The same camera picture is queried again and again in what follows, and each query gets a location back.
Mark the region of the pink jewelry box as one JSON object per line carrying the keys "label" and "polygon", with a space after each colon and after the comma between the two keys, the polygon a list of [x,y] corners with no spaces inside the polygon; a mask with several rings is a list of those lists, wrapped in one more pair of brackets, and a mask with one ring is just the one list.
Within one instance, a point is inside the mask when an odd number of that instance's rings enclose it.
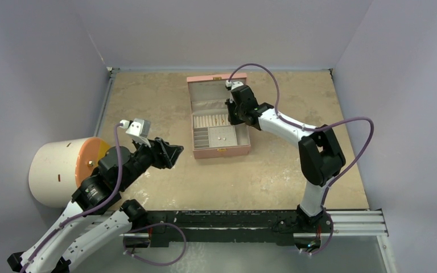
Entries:
{"label": "pink jewelry box", "polygon": [[195,159],[244,156],[251,151],[248,127],[245,124],[231,125],[228,121],[225,102],[230,98],[230,91],[226,89],[225,81],[229,76],[187,77]]}

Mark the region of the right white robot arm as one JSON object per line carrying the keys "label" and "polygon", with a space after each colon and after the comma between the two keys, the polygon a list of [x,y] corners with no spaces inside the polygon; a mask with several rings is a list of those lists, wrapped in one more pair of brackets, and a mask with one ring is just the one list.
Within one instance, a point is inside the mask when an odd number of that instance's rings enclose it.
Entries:
{"label": "right white robot arm", "polygon": [[229,122],[242,123],[259,131],[271,133],[298,149],[300,168],[306,178],[306,188],[298,205],[298,227],[311,231],[322,216],[327,184],[336,178],[346,160],[332,129],[309,127],[281,114],[268,103],[259,104],[252,89],[239,81],[226,81],[230,98],[225,102]]}

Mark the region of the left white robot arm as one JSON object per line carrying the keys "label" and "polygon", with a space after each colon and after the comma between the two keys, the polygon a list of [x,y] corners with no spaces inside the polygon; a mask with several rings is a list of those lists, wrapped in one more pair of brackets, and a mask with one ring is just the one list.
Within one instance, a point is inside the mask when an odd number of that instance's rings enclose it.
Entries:
{"label": "left white robot arm", "polygon": [[70,202],[52,227],[27,251],[11,254],[8,265],[14,272],[71,272],[91,253],[120,234],[150,232],[148,211],[137,200],[126,200],[103,222],[93,222],[121,199],[131,183],[150,167],[171,169],[184,148],[162,138],[134,143],[136,150],[116,145],[107,150],[90,176],[72,194]]}

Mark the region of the white cylinder orange lid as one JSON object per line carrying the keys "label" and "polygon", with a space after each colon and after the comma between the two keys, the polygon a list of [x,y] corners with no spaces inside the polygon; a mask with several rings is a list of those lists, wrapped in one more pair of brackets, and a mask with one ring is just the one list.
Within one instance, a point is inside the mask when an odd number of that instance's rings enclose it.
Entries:
{"label": "white cylinder orange lid", "polygon": [[47,207],[66,207],[71,195],[110,148],[110,144],[95,136],[43,145],[28,174],[31,194]]}

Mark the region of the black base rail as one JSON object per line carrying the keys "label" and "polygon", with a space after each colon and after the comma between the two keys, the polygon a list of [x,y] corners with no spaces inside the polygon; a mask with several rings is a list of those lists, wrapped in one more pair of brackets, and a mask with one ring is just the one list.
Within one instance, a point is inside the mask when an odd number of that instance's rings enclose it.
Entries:
{"label": "black base rail", "polygon": [[124,236],[124,245],[168,247],[171,242],[273,243],[312,252],[333,230],[331,216],[298,210],[150,210]]}

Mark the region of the aluminium rail frame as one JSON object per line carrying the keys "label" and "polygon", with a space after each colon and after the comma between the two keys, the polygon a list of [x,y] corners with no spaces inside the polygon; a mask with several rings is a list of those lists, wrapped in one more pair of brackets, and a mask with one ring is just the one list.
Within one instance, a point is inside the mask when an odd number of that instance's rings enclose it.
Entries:
{"label": "aluminium rail frame", "polygon": [[333,210],[329,214],[333,221],[333,235],[388,236],[381,210]]}

